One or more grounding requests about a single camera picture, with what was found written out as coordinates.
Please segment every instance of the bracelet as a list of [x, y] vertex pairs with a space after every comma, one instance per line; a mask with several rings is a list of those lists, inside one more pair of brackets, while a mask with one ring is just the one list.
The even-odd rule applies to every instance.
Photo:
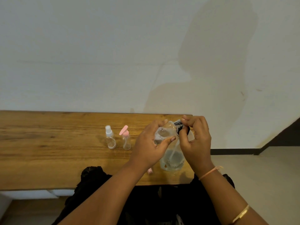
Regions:
[[234, 225], [237, 221], [239, 221], [249, 210], [250, 206], [247, 205], [246, 208], [232, 221], [230, 225]]
[[208, 171], [206, 174], [202, 175], [200, 178], [199, 178], [199, 181], [204, 178], [205, 176], [207, 176], [208, 174], [210, 174], [211, 172], [213, 172], [214, 170], [220, 170], [221, 168], [223, 168], [222, 166], [216, 166], [215, 168], [211, 169], [210, 171]]

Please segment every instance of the black baseboard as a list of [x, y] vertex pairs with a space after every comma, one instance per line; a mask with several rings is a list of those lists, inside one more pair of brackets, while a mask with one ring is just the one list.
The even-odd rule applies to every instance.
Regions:
[[211, 155], [257, 155], [260, 148], [227, 148], [227, 149], [211, 149]]

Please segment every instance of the wood grain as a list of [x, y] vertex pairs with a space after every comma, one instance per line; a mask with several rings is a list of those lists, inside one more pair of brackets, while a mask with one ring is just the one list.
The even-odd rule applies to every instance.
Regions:
[[[0, 190], [74, 189], [87, 166], [115, 174], [132, 150], [122, 148], [118, 133], [128, 125], [132, 144], [154, 119], [175, 121], [181, 115], [0, 111]], [[109, 149], [105, 126], [111, 125], [117, 147]], [[159, 163], [138, 185], [189, 183], [193, 171], [167, 172]]]

